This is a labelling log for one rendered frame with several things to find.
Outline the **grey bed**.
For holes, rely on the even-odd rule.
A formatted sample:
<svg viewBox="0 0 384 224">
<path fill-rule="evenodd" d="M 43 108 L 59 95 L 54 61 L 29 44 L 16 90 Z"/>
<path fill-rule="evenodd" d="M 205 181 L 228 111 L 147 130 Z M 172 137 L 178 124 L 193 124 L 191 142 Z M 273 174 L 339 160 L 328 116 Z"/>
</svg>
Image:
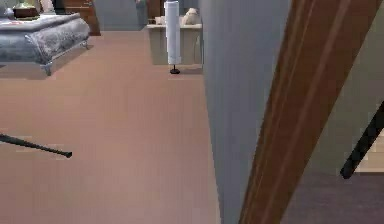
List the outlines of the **grey bed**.
<svg viewBox="0 0 384 224">
<path fill-rule="evenodd" d="M 53 61 L 77 46 L 88 48 L 90 27 L 79 13 L 37 20 L 0 21 L 0 64 L 35 63 L 47 76 Z"/>
</svg>

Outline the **black baseball bat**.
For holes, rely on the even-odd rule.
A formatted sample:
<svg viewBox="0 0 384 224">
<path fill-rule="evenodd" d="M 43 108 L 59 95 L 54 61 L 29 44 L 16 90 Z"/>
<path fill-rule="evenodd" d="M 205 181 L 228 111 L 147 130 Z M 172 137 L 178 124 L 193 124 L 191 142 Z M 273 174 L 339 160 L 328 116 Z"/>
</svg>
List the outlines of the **black baseball bat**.
<svg viewBox="0 0 384 224">
<path fill-rule="evenodd" d="M 66 152 L 66 151 L 52 149 L 49 147 L 38 145 L 38 144 L 35 144 L 32 142 L 28 142 L 28 141 L 25 141 L 25 140 L 22 140 L 22 139 L 13 137 L 13 136 L 5 135 L 2 133 L 0 133 L 0 142 L 12 144 L 12 145 L 17 145 L 17 146 L 22 146 L 22 147 L 27 147 L 27 148 L 38 149 L 38 150 L 62 155 L 62 156 L 65 156 L 66 158 L 71 158 L 73 155 L 72 152 Z"/>
</svg>

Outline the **brown wooden door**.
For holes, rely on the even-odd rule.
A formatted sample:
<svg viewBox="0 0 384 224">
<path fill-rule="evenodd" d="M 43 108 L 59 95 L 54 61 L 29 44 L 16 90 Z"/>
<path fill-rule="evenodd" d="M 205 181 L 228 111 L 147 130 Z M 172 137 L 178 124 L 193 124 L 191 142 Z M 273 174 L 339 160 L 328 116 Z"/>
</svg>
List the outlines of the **brown wooden door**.
<svg viewBox="0 0 384 224">
<path fill-rule="evenodd" d="M 292 0 L 238 224 L 279 224 L 383 0 Z"/>
</svg>

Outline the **cream round object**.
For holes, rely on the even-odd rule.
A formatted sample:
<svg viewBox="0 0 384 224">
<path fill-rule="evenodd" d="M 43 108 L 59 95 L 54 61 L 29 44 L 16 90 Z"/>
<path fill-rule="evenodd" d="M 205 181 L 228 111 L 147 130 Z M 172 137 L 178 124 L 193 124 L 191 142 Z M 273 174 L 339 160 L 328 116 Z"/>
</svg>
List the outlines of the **cream round object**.
<svg viewBox="0 0 384 224">
<path fill-rule="evenodd" d="M 183 25 L 195 25 L 200 23 L 200 16 L 196 8 L 189 8 L 182 19 Z"/>
</svg>

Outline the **beige side table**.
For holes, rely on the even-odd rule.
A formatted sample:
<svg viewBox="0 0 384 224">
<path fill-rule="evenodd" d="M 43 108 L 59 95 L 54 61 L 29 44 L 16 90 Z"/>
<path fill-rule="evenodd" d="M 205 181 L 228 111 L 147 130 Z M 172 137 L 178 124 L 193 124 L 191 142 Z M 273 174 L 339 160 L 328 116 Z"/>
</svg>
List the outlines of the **beige side table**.
<svg viewBox="0 0 384 224">
<path fill-rule="evenodd" d="M 149 24 L 146 26 L 149 35 L 151 60 L 154 65 L 167 65 L 167 38 L 164 25 Z M 201 63 L 200 48 L 201 25 L 185 25 L 180 27 L 180 56 L 182 65 Z"/>
</svg>

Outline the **white floor lamp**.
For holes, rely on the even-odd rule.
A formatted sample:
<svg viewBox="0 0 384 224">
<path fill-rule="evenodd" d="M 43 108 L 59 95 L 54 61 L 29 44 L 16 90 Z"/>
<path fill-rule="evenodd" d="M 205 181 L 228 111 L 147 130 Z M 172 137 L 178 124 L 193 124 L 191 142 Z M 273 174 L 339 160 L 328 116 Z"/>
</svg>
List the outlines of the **white floor lamp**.
<svg viewBox="0 0 384 224">
<path fill-rule="evenodd" d="M 181 62 L 180 56 L 180 23 L 179 2 L 167 0 L 164 3 L 168 64 L 172 66 L 171 74 L 179 74 L 176 65 Z"/>
</svg>

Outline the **brown wooden dresser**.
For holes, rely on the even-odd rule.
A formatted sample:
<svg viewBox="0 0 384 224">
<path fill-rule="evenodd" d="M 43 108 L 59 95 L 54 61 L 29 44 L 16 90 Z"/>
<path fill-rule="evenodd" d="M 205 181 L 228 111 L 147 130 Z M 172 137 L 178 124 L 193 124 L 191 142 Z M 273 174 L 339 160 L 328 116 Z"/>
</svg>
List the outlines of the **brown wooden dresser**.
<svg viewBox="0 0 384 224">
<path fill-rule="evenodd" d="M 100 36 L 100 26 L 93 0 L 63 0 L 67 13 L 79 13 L 89 25 L 91 36 Z"/>
</svg>

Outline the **brown box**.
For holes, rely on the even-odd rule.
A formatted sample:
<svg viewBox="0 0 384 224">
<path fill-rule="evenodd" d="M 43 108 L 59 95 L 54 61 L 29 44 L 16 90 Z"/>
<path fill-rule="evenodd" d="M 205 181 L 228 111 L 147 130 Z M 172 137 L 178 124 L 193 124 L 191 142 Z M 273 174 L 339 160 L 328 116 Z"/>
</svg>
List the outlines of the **brown box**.
<svg viewBox="0 0 384 224">
<path fill-rule="evenodd" d="M 36 17 L 39 15 L 36 8 L 14 8 L 13 9 L 14 17 L 15 18 L 29 18 L 29 17 Z"/>
</svg>

